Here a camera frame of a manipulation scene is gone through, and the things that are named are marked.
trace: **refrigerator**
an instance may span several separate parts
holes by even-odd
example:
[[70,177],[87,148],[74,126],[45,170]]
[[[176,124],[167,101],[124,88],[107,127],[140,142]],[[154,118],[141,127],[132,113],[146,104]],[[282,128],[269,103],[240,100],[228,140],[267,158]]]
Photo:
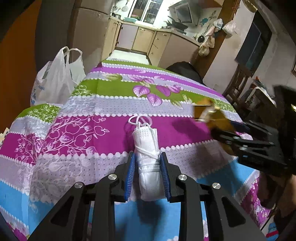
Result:
[[100,61],[109,16],[115,0],[76,0],[68,31],[68,46],[82,51],[85,73]]

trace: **face mask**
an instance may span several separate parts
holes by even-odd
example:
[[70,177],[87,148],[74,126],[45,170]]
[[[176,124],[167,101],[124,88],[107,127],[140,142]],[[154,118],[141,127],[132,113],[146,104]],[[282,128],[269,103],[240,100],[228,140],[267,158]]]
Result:
[[[149,120],[149,123],[145,122],[143,116]],[[157,129],[151,128],[152,120],[145,115],[132,116],[128,122],[136,126],[133,132],[133,139],[139,168],[141,199],[144,201],[154,201],[165,198],[160,172]]]

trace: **colorful bedsheet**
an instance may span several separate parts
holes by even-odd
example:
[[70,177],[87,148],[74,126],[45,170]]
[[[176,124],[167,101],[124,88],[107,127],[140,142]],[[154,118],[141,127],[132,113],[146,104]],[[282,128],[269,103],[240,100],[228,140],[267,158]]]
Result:
[[[149,65],[104,61],[64,106],[34,106],[15,119],[0,149],[0,212],[19,240],[26,240],[75,182],[98,182],[126,162],[134,150],[128,119],[147,114],[170,163],[199,183],[219,182],[260,226],[268,210],[256,195],[259,172],[238,164],[192,118],[192,104],[205,96],[227,118],[241,121],[223,96],[191,79]],[[177,240],[180,204],[139,197],[134,182],[129,201],[116,203],[117,239]],[[202,210],[207,240],[203,205]]]

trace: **orange wall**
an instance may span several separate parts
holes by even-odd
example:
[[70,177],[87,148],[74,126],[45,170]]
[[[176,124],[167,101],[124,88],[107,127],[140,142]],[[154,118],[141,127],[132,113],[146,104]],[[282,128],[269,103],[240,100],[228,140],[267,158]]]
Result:
[[30,107],[36,77],[35,29],[42,0],[35,0],[11,25],[0,43],[0,132]]

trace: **window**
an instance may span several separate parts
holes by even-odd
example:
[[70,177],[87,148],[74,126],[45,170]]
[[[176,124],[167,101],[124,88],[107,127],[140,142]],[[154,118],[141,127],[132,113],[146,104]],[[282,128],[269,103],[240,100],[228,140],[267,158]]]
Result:
[[135,0],[131,17],[153,24],[163,0]]
[[249,69],[253,74],[265,54],[271,35],[271,30],[257,11],[246,39],[235,60]]

